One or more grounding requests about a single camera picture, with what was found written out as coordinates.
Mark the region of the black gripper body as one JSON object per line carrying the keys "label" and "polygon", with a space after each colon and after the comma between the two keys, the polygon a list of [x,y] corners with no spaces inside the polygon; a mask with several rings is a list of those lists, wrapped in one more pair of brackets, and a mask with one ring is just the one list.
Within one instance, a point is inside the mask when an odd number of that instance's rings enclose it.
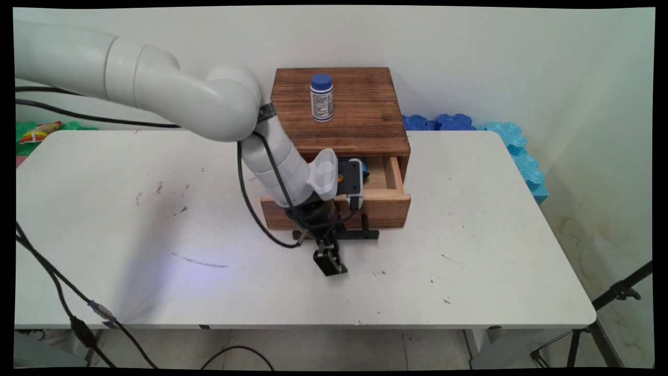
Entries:
{"label": "black gripper body", "polygon": [[294,209],[287,208],[285,213],[297,226],[292,231],[294,240],[313,239],[320,246],[334,245],[336,223],[339,221],[339,210],[333,200],[323,202],[310,199]]}

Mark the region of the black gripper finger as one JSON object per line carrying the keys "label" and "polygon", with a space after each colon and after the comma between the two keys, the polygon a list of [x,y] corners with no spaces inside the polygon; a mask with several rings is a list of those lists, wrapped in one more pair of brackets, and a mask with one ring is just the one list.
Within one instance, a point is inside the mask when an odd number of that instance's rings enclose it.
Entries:
{"label": "black gripper finger", "polygon": [[331,267],[328,275],[340,275],[348,273],[348,268],[344,265],[342,256],[340,254],[339,242],[337,235],[329,236],[331,243],[328,246],[329,259],[331,260]]}
{"label": "black gripper finger", "polygon": [[336,273],[336,257],[331,241],[324,238],[316,239],[317,250],[313,253],[315,264],[325,276],[332,276]]}

